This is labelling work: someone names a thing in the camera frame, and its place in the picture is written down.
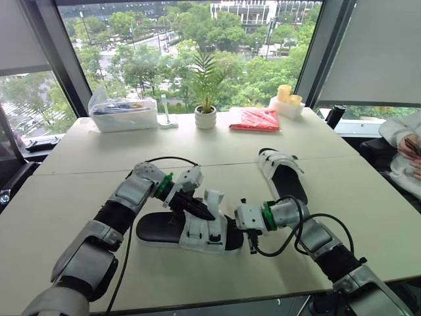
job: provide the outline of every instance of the screw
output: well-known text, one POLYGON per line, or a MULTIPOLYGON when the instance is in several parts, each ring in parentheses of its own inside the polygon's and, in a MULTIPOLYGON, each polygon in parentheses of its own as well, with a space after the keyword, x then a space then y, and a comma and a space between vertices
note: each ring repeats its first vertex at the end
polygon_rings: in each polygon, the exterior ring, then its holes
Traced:
POLYGON ((10 200, 11 200, 11 197, 7 194, 0 197, 0 203, 1 204, 8 204, 8 202, 10 202, 10 200))

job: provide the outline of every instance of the robotic arm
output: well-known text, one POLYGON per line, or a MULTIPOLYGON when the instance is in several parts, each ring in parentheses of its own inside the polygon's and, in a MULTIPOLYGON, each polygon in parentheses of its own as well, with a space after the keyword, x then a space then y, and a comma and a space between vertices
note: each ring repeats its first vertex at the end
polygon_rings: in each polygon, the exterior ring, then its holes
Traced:
MULTIPOLYGON (((299 243, 333 282, 334 290, 347 298, 347 305, 355 315, 412 315, 401 299, 363 264, 365 258, 357 260, 333 232, 311 218, 302 201, 299 204, 304 217, 299 243)), ((235 211, 235 220, 246 232, 252 254, 256 253, 259 235, 287 226, 294 229, 300 223, 297 205, 292 199, 279 204, 269 201, 263 206, 243 203, 235 211)))
POLYGON ((52 287, 36 297, 23 315, 89 315, 88 302, 107 291, 117 269, 118 260, 112 253, 149 197, 160 199, 173 211, 183 209, 197 218, 214 220, 207 206, 193 198, 203 180, 200 167, 180 178, 174 183, 172 174, 165 175, 151 163, 136 165, 59 257, 51 275, 52 287))
MULTIPOLYGON (((160 199, 174 212, 185 211, 198 219, 215 221, 215 212, 208 210, 211 205, 193 197, 202 180, 199 166, 183 172, 174 183, 172 173, 166 175, 151 163, 136 165, 59 257, 51 276, 52 287, 36 297, 22 315, 89 315, 88 302, 98 300, 107 291, 116 271, 118 261, 113 252, 148 198, 160 199)), ((295 202, 270 201, 263 206, 243 203, 237 208, 235 222, 247 234, 251 253, 258 249, 259 235, 287 226, 298 234, 297 227, 302 225, 300 244, 333 282, 334 290, 349 298, 348 305, 358 316, 412 315, 327 227, 311 217, 305 203, 299 201, 300 214, 295 202)))

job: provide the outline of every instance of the glass window pane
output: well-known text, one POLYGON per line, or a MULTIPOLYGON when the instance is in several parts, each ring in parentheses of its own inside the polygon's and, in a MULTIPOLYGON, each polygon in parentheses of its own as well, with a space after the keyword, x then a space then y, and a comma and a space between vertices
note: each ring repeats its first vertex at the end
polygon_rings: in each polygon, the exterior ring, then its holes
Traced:
POLYGON ((213 96, 220 111, 267 106, 280 84, 294 88, 320 11, 314 1, 131 4, 63 6, 59 12, 93 91, 103 84, 113 97, 159 101, 166 94, 171 113, 192 113, 197 104, 199 51, 226 71, 213 96))
MULTIPOLYGON (((326 118, 333 105, 317 105, 314 111, 320 117, 326 118)), ((403 117, 418 111, 416 107, 373 107, 361 105, 348 105, 343 120, 388 120, 391 117, 403 117)))
POLYGON ((64 134, 76 120, 49 71, 0 77, 0 104, 18 140, 64 134))

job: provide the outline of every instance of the white box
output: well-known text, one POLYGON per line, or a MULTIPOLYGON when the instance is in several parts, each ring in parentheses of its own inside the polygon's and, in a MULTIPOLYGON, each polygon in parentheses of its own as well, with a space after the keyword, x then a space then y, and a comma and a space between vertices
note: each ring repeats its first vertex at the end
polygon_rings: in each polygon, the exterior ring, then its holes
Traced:
POLYGON ((291 119, 296 119, 297 117, 299 117, 303 112, 304 106, 304 103, 300 103, 300 106, 296 107, 294 105, 290 105, 289 103, 278 101, 276 96, 270 99, 269 103, 269 109, 274 109, 277 113, 281 114, 282 116, 291 119))
POLYGON ((98 129, 102 133, 118 132, 122 130, 139 130, 145 128, 156 128, 157 123, 157 101, 154 99, 142 99, 127 101, 125 103, 140 103, 147 109, 128 110, 125 113, 91 115, 98 129))

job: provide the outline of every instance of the black cable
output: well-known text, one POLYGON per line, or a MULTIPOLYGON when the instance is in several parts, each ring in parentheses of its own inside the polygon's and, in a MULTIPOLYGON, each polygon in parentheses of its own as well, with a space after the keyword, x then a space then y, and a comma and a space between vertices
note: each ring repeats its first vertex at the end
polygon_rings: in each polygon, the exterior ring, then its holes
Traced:
POLYGON ((278 250, 276 250, 275 252, 272 252, 272 253, 264 252, 259 248, 259 245, 257 244, 257 236, 256 236, 256 238, 251 238, 251 243, 252 243, 253 247, 256 249, 256 251, 258 253, 260 253, 261 255, 263 255, 265 257, 275 257, 275 256, 281 254, 281 252, 283 252, 285 250, 285 248, 288 246, 289 242, 294 237, 294 234, 298 229, 299 229, 299 224, 296 227, 294 227, 294 229, 288 235, 286 241, 282 244, 281 248, 279 248, 278 250))
POLYGON ((279 198, 275 203, 278 204, 280 201, 283 201, 283 200, 288 199, 288 198, 289 199, 292 199, 294 201, 294 203, 297 206, 297 210, 298 210, 298 214, 299 214, 299 223, 298 223, 299 229, 298 229, 297 237, 296 237, 295 242, 294 242, 294 248, 299 253, 302 253, 303 255, 308 255, 307 252, 305 252, 305 251, 303 251, 303 250, 301 250, 301 249, 298 248, 298 243, 301 240, 301 234, 303 233, 303 225, 304 225, 304 222, 303 222, 303 219, 304 219, 303 210, 301 209, 301 205, 298 202, 298 199, 295 196, 287 195, 287 196, 283 196, 283 197, 279 198))
POLYGON ((330 214, 324 214, 324 213, 316 213, 313 215, 310 215, 309 217, 307 217, 304 222, 308 221, 309 219, 313 219, 315 217, 327 217, 329 219, 333 219, 335 222, 337 222, 339 225, 342 226, 342 229, 345 231, 347 237, 348 237, 348 241, 349 241, 349 250, 351 251, 351 253, 354 253, 354 241, 353 238, 351 236, 351 233, 349 232, 348 228, 345 226, 345 224, 338 219, 337 217, 334 217, 333 215, 330 214))
MULTIPOLYGON (((346 233, 346 235, 348 237, 348 240, 349 240, 349 250, 351 251, 351 253, 354 253, 354 241, 352 239, 351 233, 349 232, 348 228, 345 226, 345 224, 343 224, 343 222, 341 220, 339 220, 338 218, 336 218, 336 217, 334 217, 333 215, 330 215, 330 214, 316 213, 316 214, 310 215, 306 219, 304 219, 302 221, 302 224, 304 224, 305 222, 307 222, 309 219, 313 219, 315 217, 327 217, 327 218, 333 219, 337 223, 339 223, 342 226, 342 228, 344 229, 344 231, 345 231, 345 233, 346 233)), ((300 223, 297 224, 297 226, 294 227, 294 229, 291 231, 291 234, 289 234, 289 236, 287 237, 286 241, 282 244, 281 248, 278 249, 278 250, 276 250, 273 253, 266 253, 266 252, 262 251, 259 248, 259 245, 257 244, 257 236, 255 238, 251 238, 251 243, 252 243, 253 247, 256 249, 256 251, 259 254, 261 254, 261 255, 263 255, 265 257, 275 257, 275 256, 281 254, 281 252, 283 252, 285 250, 285 248, 288 246, 288 244, 290 243, 291 239, 293 238, 294 234, 299 229, 300 229, 300 223)))
POLYGON ((152 163, 153 161, 157 161, 157 160, 164 160, 164 159, 177 159, 177 160, 182 160, 185 161, 186 163, 191 163, 193 166, 198 166, 198 163, 194 163, 193 161, 186 159, 186 158, 181 158, 181 157, 176 157, 176 156, 164 156, 164 157, 157 157, 154 159, 150 159, 150 160, 146 160, 147 163, 152 163))
POLYGON ((114 301, 116 300, 116 297, 117 297, 118 290, 120 289, 121 282, 123 281, 124 272, 126 272, 127 261, 129 259, 130 244, 132 243, 132 232, 133 232, 133 224, 130 226, 130 229, 129 229, 129 237, 127 240, 127 248, 126 248, 126 254, 124 256, 123 268, 121 268, 120 276, 118 278, 116 288, 114 289, 114 293, 112 293, 111 301, 108 304, 108 308, 107 308, 107 311, 105 312, 105 316, 110 315, 112 306, 114 305, 114 301))

